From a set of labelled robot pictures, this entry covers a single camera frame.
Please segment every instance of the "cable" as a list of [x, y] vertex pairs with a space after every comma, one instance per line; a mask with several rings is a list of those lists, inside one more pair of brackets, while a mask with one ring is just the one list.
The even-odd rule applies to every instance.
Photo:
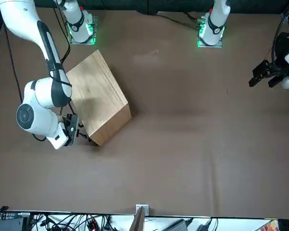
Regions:
[[70, 51], [71, 51], [71, 46], [70, 46], [70, 44], [69, 44], [68, 38], [66, 37], [66, 36], [68, 35], [68, 34], [67, 34], [67, 29], [66, 29], [66, 27], [65, 27], [65, 29], [66, 29], [66, 34], [65, 34], [64, 31], [63, 31], [63, 28], [62, 28], [62, 26], [61, 26], [61, 23], [60, 23], [60, 20], [59, 20], [59, 18], [58, 18], [58, 15], [57, 15], [57, 12], [56, 12], [55, 8], [53, 8], [53, 12], [54, 12], [54, 14], [55, 14], [55, 16], [56, 16], [56, 19], [57, 19], [58, 24], [59, 24], [59, 26], [60, 26], [60, 28], [61, 28], [61, 31], [62, 31], [62, 33], [63, 33], [63, 35], [64, 35], [64, 37], [65, 37], [65, 39], [66, 39], [66, 41], [67, 41], [67, 44], [68, 44], [67, 51], [66, 51], [65, 55], [63, 56], [63, 58], [60, 60], [61, 63], [63, 64], [63, 62], [65, 61], [65, 59], [67, 58], [67, 56], [69, 55], [69, 53], [70, 53]]
[[271, 59], [272, 59], [272, 65], [273, 65], [273, 69], [276, 69], [277, 66], [275, 64], [275, 45], [276, 45], [276, 39], [279, 35], [279, 31], [281, 29], [281, 26], [283, 25], [284, 21], [289, 17], [289, 6], [287, 7], [287, 9], [285, 10], [287, 11], [281, 18], [281, 21], [277, 27], [277, 30], [275, 32], [275, 36], [274, 36], [274, 39], [273, 39], [273, 45], [272, 45], [272, 52], [271, 52]]
[[156, 14], [156, 16], [169, 19], [170, 21], [173, 21], [173, 22], [178, 23], [178, 24], [180, 24], [180, 25], [183, 25], [183, 26], [192, 28], [192, 29], [194, 29], [194, 30], [200, 30], [200, 26], [193, 26], [193, 25], [191, 25], [191, 24], [189, 24], [189, 23], [180, 22], [180, 21], [174, 20], [174, 19], [172, 19], [172, 18], [169, 18], [169, 17], [167, 17], [167, 16], [161, 15], [161, 14]]
[[75, 227], [74, 229], [76, 230], [79, 226], [81, 226], [83, 223], [85, 223], [86, 221], [90, 220], [91, 218], [88, 218], [86, 220], [84, 220], [83, 222], [81, 222], [77, 227]]
[[71, 106], [71, 101], [72, 101], [72, 100], [70, 100], [70, 101], [68, 102], [68, 106], [69, 106], [69, 108], [71, 109], [72, 113], [75, 114], [75, 112], [74, 112], [74, 110], [73, 110], [73, 108], [72, 108], [72, 106]]
[[58, 226], [58, 225], [66, 225], [66, 224], [61, 224], [61, 223], [62, 223], [63, 221], [65, 221], [66, 219], [70, 218], [71, 216], [73, 216], [73, 214], [68, 215], [68, 216], [65, 217], [63, 220], [59, 221], [59, 223], [57, 223], [57, 224], [53, 224], [52, 227], [54, 227], [54, 226]]
[[215, 226], [215, 229], [214, 229], [214, 231], [216, 231], [216, 230], [217, 230], [217, 227], [218, 227], [218, 218], [216, 218], [216, 226]]
[[111, 226], [110, 217], [111, 217], [110, 215], [108, 216], [108, 218], [106, 217], [106, 220], [107, 220], [106, 225], [108, 224], [108, 226], [110, 226], [110, 228], [111, 228], [112, 230], [114, 230], [114, 228]]
[[205, 227], [207, 227], [207, 229], [209, 229], [209, 227], [210, 227], [210, 224], [211, 224], [211, 222], [212, 222], [212, 217], [210, 218], [210, 220], [205, 224]]
[[272, 48], [269, 49], [268, 53], [266, 54], [266, 56], [264, 57], [263, 61], [265, 60], [265, 58], [268, 56], [268, 54], [270, 53], [270, 51], [272, 50]]
[[277, 39], [277, 36], [279, 35], [279, 31], [281, 29], [281, 26], [283, 25], [284, 21], [286, 19], [286, 15], [283, 15], [282, 18], [281, 18], [281, 21], [277, 27], [277, 30], [275, 32], [275, 36], [274, 36], [274, 39], [273, 39], [273, 45], [272, 45], [272, 52], [271, 52], [271, 59], [272, 59], [272, 65], [273, 65], [273, 69], [276, 69], [276, 64], [275, 64], [275, 45], [276, 45], [276, 39]]
[[[72, 100], [69, 100], [68, 106], [69, 106], [69, 108], [71, 109], [72, 113], [75, 114], [74, 109], [72, 108], [72, 105], [71, 105], [71, 101], [72, 101]], [[81, 125], [80, 123], [78, 123], [78, 127], [83, 128], [83, 125]]]
[[43, 141], [46, 140], [46, 136], [45, 136], [43, 139], [37, 138], [35, 134], [32, 134], [32, 136], [33, 136], [37, 141], [40, 141], [40, 142], [43, 142]]
[[[10, 45], [10, 41], [9, 41], [8, 31], [7, 31], [7, 29], [6, 29], [5, 23], [3, 23], [3, 25], [4, 25], [4, 31], [5, 31], [6, 41], [7, 41], [7, 44], [8, 44], [8, 49], [9, 49], [9, 54], [10, 54], [10, 60], [11, 60], [12, 70], [13, 70], [14, 78], [15, 78], [15, 81], [16, 81], [16, 84], [17, 84], [19, 100], [20, 100], [20, 103], [23, 103], [23, 97], [22, 97], [22, 95], [21, 95], [20, 86], [19, 86], [19, 81], [18, 81], [18, 77], [17, 77], [16, 71], [15, 71], [15, 66], [14, 66], [13, 55], [12, 55], [11, 45]], [[40, 140], [40, 139], [37, 138], [34, 134], [32, 134], [32, 135], [33, 135], [33, 137], [34, 137], [37, 141], [43, 142], [43, 141], [46, 140], [46, 137], [44, 137], [44, 139]]]
[[197, 21], [197, 19], [198, 19], [198, 18], [191, 16], [188, 12], [184, 12], [184, 14], [192, 21], [195, 21], [195, 20]]

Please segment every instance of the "black cable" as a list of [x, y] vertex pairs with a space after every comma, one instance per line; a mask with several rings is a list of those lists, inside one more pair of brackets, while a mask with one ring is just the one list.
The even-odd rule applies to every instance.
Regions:
[[63, 107], [60, 108], [60, 116], [62, 115]]
[[63, 64], [63, 62], [65, 61], [65, 59], [67, 58], [67, 56], [69, 55], [69, 53], [70, 53], [70, 51], [71, 51], [71, 46], [70, 46], [70, 44], [69, 44], [68, 38], [66, 37], [66, 36], [68, 36], [68, 35], [66, 35], [66, 34], [64, 33], [64, 31], [63, 31], [63, 28], [62, 28], [62, 26], [61, 26], [61, 23], [60, 23], [60, 20], [59, 20], [59, 18], [58, 18], [58, 15], [57, 15], [57, 12], [56, 12], [55, 8], [53, 8], [53, 12], [54, 12], [54, 14], [55, 14], [55, 16], [56, 16], [56, 19], [57, 19], [57, 21], [58, 21], [58, 24], [59, 24], [59, 26], [60, 26], [60, 28], [61, 28], [61, 31], [62, 31], [62, 33], [63, 33], [63, 35], [64, 35], [64, 38], [66, 39], [67, 45], [68, 45], [68, 48], [67, 48], [67, 51], [66, 51], [65, 55], [64, 55], [63, 58], [60, 60], [61, 63]]
[[172, 22], [178, 23], [178, 24], [180, 24], [180, 25], [189, 27], [189, 28], [194, 29], [194, 30], [199, 30], [199, 29], [200, 29], [200, 26], [193, 26], [193, 25], [191, 25], [191, 24], [189, 24], [189, 23], [180, 22], [180, 21], [174, 20], [174, 19], [172, 19], [172, 18], [169, 18], [169, 17], [167, 17], [167, 16], [161, 15], [161, 14], [156, 14], [156, 16], [159, 16], [159, 17], [162, 17], [162, 18], [166, 18], [166, 19], [168, 19], [168, 20], [170, 20], [170, 21], [172, 21]]
[[57, 226], [57, 225], [65, 225], [65, 224], [62, 224], [62, 222], [65, 221], [66, 219], [70, 218], [71, 216], [73, 216], [73, 214], [71, 214], [71, 215], [65, 217], [63, 220], [59, 221], [57, 224], [54, 224], [53, 226]]
[[216, 227], [215, 227], [214, 231], [217, 230], [217, 227], [218, 227], [218, 218], [216, 219]]
[[198, 19], [198, 18], [195, 18], [195, 17], [191, 16], [188, 12], [184, 12], [184, 14], [185, 14], [190, 20], [192, 20], [193, 22], [194, 22], [194, 21], [197, 21], [197, 19]]
[[[8, 44], [8, 49], [9, 49], [9, 54], [10, 54], [10, 60], [11, 60], [11, 65], [12, 65], [12, 70], [13, 70], [14, 78], [15, 78], [15, 81], [16, 81], [16, 84], [17, 84], [17, 89], [18, 89], [18, 95], [19, 95], [20, 103], [23, 103], [23, 97], [22, 97], [22, 95], [21, 95], [20, 86], [19, 86], [19, 81], [18, 81], [18, 77], [17, 77], [16, 71], [15, 71], [15, 66], [14, 66], [14, 61], [13, 61], [13, 55], [12, 55], [12, 50], [11, 50], [11, 45], [10, 45], [9, 36], [8, 36], [8, 32], [7, 32], [5, 23], [3, 23], [3, 26], [4, 26], [6, 41], [7, 41], [7, 44]], [[33, 135], [33, 137], [34, 137], [37, 141], [43, 142], [43, 141], [46, 140], [46, 137], [45, 137], [44, 139], [40, 140], [40, 139], [37, 138], [34, 134], [32, 134], [32, 135]]]
[[279, 31], [281, 29], [281, 26], [283, 25], [284, 21], [286, 19], [286, 15], [283, 15], [282, 18], [281, 18], [281, 21], [277, 27], [277, 30], [275, 32], [275, 36], [274, 36], [274, 39], [273, 39], [273, 45], [272, 45], [272, 52], [271, 52], [271, 59], [272, 59], [272, 65], [273, 65], [273, 69], [276, 69], [276, 64], [275, 64], [275, 45], [276, 45], [276, 39], [277, 39], [277, 36], [279, 35]]
[[286, 13], [282, 16], [281, 21], [277, 27], [277, 30], [275, 32], [275, 36], [273, 39], [273, 45], [272, 45], [272, 52], [271, 52], [271, 59], [272, 59], [272, 65], [273, 65], [273, 69], [276, 69], [276, 64], [275, 64], [275, 45], [276, 45], [276, 39], [279, 35], [279, 31], [281, 29], [281, 26], [283, 25], [284, 21], [289, 17], [289, 6], [286, 9]]
[[66, 228], [64, 229], [64, 231], [68, 231], [68, 227], [70, 227], [70, 224], [72, 223], [72, 221], [74, 220], [74, 218], [77, 216], [77, 214], [75, 214], [73, 216], [73, 218], [71, 218], [71, 220], [68, 221], [68, 223], [66, 224]]
[[43, 214], [40, 215], [39, 218], [38, 218], [38, 215], [37, 215], [37, 221], [36, 221], [35, 224], [34, 224], [34, 225], [37, 227], [37, 231], [39, 231], [38, 222], [41, 220], [42, 217], [43, 217]]
[[59, 7], [58, 0], [56, 0], [56, 5], [57, 5], [57, 8], [58, 8], [58, 10], [59, 10], [59, 13], [60, 13], [60, 16], [61, 16], [62, 22], [64, 23], [64, 19], [63, 19], [63, 16], [62, 16], [62, 13], [61, 13], [61, 10], [60, 10], [60, 7]]
[[[72, 100], [69, 100], [68, 106], [69, 106], [69, 108], [71, 109], [72, 113], [75, 114], [74, 109], [72, 108], [72, 105], [71, 105], [71, 101], [72, 101]], [[78, 127], [83, 128], [83, 125], [81, 125], [80, 123], [78, 123]]]
[[73, 110], [73, 108], [72, 108], [72, 106], [71, 106], [71, 100], [68, 102], [68, 106], [69, 106], [69, 108], [71, 109], [72, 113], [75, 114], [75, 112], [74, 112], [74, 110]]
[[272, 50], [272, 48], [269, 49], [268, 53], [266, 54], [265, 58], [268, 56], [268, 54], [270, 53], [270, 51]]
[[81, 215], [81, 216], [79, 217], [79, 219], [76, 221], [73, 230], [76, 230], [75, 227], [77, 226], [78, 223], [80, 223], [80, 221], [81, 221], [81, 219], [83, 218], [83, 216], [84, 216], [84, 215]]
[[32, 134], [32, 136], [37, 140], [37, 141], [40, 141], [40, 142], [43, 142], [46, 140], [46, 136], [43, 138], [43, 139], [39, 139], [35, 136], [35, 134]]
[[108, 225], [110, 226], [110, 228], [111, 228], [112, 230], [114, 230], [114, 228], [111, 226], [110, 217], [111, 217], [110, 215], [108, 216], [108, 218], [106, 217], [106, 219], [107, 219], [106, 225], [108, 224]]
[[86, 221], [88, 221], [88, 220], [90, 220], [91, 218], [88, 218], [88, 219], [86, 219], [86, 220], [84, 220], [83, 222], [81, 222], [77, 227], [75, 227], [74, 229], [77, 229], [79, 226], [81, 226], [83, 223], [85, 223]]
[[212, 219], [213, 218], [211, 217], [210, 220], [206, 223], [205, 227], [207, 227], [207, 229], [210, 227]]

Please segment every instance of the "brown mat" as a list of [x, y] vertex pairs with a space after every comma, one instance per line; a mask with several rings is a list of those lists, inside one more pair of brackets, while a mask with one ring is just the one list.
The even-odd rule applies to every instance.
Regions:
[[[38, 13], [62, 56], [52, 9]], [[167, 19], [98, 14], [97, 46], [72, 46], [64, 67], [98, 48], [133, 119], [101, 148], [81, 138], [59, 151], [35, 141], [15, 120], [19, 100], [1, 36], [0, 207], [133, 213], [149, 204], [156, 215], [289, 218], [289, 90], [248, 86], [280, 16], [232, 14], [224, 48], [198, 49], [195, 31]], [[9, 35], [23, 90], [47, 76], [46, 63], [37, 45]]]

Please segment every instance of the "green led light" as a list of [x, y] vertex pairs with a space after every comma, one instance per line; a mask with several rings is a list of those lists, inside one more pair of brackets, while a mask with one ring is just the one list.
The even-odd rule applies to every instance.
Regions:
[[223, 31], [225, 30], [225, 27], [222, 29], [222, 33], [221, 33], [221, 39], [223, 37]]
[[200, 37], [203, 37], [203, 35], [204, 35], [204, 32], [206, 31], [206, 25], [204, 25], [204, 27], [202, 27], [200, 30], [199, 30], [199, 36]]
[[92, 34], [93, 34], [93, 27], [92, 27], [92, 25], [86, 24], [86, 28], [87, 28], [87, 31], [88, 31], [89, 35], [92, 35]]
[[72, 31], [71, 31], [71, 28], [69, 27], [69, 24], [67, 24], [67, 27], [68, 27], [69, 34], [72, 35]]

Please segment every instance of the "wooden block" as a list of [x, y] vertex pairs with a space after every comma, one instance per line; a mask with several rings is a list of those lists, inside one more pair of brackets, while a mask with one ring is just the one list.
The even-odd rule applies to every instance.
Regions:
[[99, 50], [71, 69], [67, 77], [79, 119], [98, 145], [131, 119], [129, 104]]

